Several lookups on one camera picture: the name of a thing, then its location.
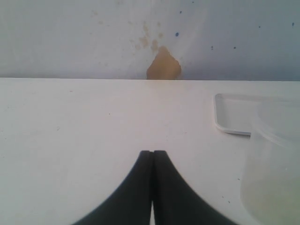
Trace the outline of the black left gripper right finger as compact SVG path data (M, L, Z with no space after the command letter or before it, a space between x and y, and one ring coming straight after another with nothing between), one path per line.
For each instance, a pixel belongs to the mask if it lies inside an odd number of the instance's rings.
M154 152L153 207L157 225L233 225L181 177L166 151Z

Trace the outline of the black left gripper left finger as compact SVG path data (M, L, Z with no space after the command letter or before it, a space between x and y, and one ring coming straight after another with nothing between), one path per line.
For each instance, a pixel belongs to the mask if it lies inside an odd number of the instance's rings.
M151 173L154 153L141 151L123 182L76 225L149 225L152 205Z

